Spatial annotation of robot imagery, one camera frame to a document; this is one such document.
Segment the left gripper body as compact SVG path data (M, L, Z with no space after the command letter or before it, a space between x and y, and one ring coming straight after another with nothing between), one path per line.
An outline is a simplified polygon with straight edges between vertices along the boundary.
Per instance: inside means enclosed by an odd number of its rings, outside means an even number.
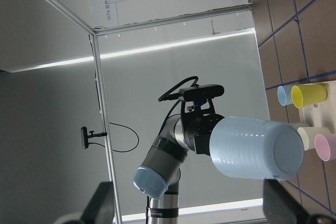
M209 142L212 131L222 115L185 113L181 116L183 142L186 148L196 154L210 155Z

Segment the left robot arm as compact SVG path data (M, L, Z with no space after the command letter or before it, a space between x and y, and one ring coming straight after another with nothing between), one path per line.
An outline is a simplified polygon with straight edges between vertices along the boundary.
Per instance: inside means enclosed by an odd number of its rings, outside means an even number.
M135 188L147 196L146 223L178 222L180 166L189 151L210 155L210 136L221 119L201 114L188 121L176 114L164 123L133 178Z

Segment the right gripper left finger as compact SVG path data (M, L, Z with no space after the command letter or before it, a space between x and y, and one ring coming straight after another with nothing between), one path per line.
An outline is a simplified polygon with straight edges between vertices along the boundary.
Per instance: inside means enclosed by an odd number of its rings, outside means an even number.
M81 215L83 223L112 223L114 219L113 182L101 182Z

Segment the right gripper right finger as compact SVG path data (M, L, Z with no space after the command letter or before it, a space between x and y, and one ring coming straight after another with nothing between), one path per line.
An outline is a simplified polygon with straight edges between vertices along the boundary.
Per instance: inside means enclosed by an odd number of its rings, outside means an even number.
M264 179L263 213L269 223L318 223L275 179Z

